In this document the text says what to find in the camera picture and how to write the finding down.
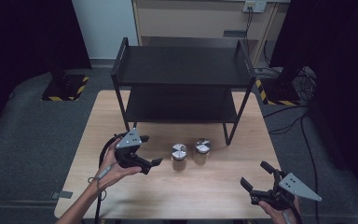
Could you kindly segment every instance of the lower shelf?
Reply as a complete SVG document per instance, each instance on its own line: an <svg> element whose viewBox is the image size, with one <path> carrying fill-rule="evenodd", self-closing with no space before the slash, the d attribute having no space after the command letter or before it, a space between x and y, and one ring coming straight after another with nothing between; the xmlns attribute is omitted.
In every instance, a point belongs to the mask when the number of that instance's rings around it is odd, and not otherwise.
<svg viewBox="0 0 358 224"><path fill-rule="evenodd" d="M128 122L234 123L230 88L184 86L132 87Z"/></svg>

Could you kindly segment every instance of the black shelf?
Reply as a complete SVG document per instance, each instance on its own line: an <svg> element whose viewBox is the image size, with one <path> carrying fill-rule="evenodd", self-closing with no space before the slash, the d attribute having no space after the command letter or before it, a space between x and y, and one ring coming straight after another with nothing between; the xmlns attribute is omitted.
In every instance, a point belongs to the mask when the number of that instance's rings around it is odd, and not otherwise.
<svg viewBox="0 0 358 224"><path fill-rule="evenodd" d="M181 86L132 87L128 122L234 123L231 89Z"/></svg>
<svg viewBox="0 0 358 224"><path fill-rule="evenodd" d="M246 52L241 41L236 48L175 48L129 46L123 38L112 80L126 129L129 122L222 123L229 145L255 84ZM121 87L131 88L127 105ZM246 89L240 108L231 89Z"/></svg>

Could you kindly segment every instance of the wall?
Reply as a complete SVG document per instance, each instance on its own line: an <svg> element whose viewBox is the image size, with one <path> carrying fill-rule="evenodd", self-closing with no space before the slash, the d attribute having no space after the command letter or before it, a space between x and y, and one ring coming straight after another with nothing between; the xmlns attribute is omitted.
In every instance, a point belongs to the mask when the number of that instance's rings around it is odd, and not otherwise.
<svg viewBox="0 0 358 224"><path fill-rule="evenodd" d="M123 37L138 45L131 0L73 0L90 59L117 57Z"/></svg>

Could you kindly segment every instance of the black curtain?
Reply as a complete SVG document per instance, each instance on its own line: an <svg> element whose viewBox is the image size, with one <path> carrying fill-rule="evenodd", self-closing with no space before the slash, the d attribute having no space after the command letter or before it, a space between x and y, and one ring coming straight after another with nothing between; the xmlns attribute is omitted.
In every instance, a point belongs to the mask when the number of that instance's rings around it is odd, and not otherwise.
<svg viewBox="0 0 358 224"><path fill-rule="evenodd" d="M292 0L271 65L293 55L317 76L310 114L333 162L358 178L358 1Z"/></svg>
<svg viewBox="0 0 358 224"><path fill-rule="evenodd" d="M48 71L90 68L70 0L0 0L0 113L13 89Z"/></svg>

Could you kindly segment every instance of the jar lid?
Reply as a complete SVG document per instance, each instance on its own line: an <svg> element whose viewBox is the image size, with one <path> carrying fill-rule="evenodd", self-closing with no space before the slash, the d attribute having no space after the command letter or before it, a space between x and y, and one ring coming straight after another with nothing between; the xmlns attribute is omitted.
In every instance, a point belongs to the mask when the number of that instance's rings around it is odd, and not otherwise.
<svg viewBox="0 0 358 224"><path fill-rule="evenodd" d="M186 158L187 148L183 144L176 144L172 147L172 157L178 161L182 161Z"/></svg>
<svg viewBox="0 0 358 224"><path fill-rule="evenodd" d="M211 141L206 138L200 138L196 143L196 150L199 153L208 153L211 150Z"/></svg>

